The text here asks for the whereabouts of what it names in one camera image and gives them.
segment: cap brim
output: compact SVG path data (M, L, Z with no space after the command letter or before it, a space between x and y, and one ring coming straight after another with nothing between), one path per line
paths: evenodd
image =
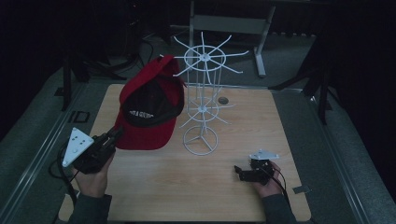
M117 126L122 126L123 135L116 147L127 150L153 150L164 147L175 129L176 118L150 128L134 127L126 121L122 113L117 117Z

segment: metal stand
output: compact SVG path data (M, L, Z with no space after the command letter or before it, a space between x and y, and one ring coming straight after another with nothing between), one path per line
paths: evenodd
M195 14L194 1L191 0L190 9L190 46L193 46L194 30L232 32L240 34L260 35L260 43L254 48L254 56L259 77L266 77L262 49L268 36L275 6L270 6L266 19L221 17Z
M227 43L231 36L222 42L217 47L205 44L204 35L201 33L202 45L189 47L182 42L175 40L186 47L188 50L182 57L184 59L186 69L175 77L187 72L187 113L190 119L183 125L184 127L190 121L195 120L199 125L189 128L183 136L183 144L185 148L192 154L204 156L213 152L219 143L219 138L216 132L207 126L207 123L213 119L219 119L224 123L229 124L224 119L219 117L221 108L232 107L233 105L219 105L217 98L221 91L220 79L222 68L226 68L234 73L241 74L240 71L235 71L225 65L227 57L241 56L248 53L248 51L237 54L225 54L220 47ZM196 85L191 85L190 78L192 73L195 73Z

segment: sleeve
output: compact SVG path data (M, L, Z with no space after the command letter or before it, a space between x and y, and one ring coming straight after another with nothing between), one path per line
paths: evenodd
M67 223L70 224L102 224L107 223L108 211L112 197L105 195L103 198L93 198L83 194L78 196L72 216Z
M291 224L297 223L294 214L282 194L262 198L266 223Z

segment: cap logo text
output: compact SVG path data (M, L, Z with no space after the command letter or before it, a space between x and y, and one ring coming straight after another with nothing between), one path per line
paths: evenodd
M149 114L149 113L146 113L143 111L137 111L137 110L130 110L129 113L133 116L137 116L142 119L149 119L149 118L154 117L154 115L152 115L152 114Z

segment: small black object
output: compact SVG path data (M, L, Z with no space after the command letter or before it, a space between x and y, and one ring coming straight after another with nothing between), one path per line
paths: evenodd
M112 128L99 137L94 136L94 143L73 162L73 166L86 175L98 173L116 151L115 145L121 135L122 129Z
M294 191L295 194L298 194L298 193L305 193L306 194L306 193L311 192L312 189L309 188L308 186L302 185L300 187L293 188L293 191Z
M90 119L90 112L85 112L85 111L76 111L74 110L72 114L70 115L68 123L86 123Z
M228 102L229 102L228 98L227 98L227 97L224 97L224 96L220 96L219 99L218 99L218 101L219 101L219 103L220 103L221 105L227 105Z
M266 185L274 175L274 168L269 160L251 160L250 171L243 171L241 168L235 166L235 172L239 175L241 181L259 182Z

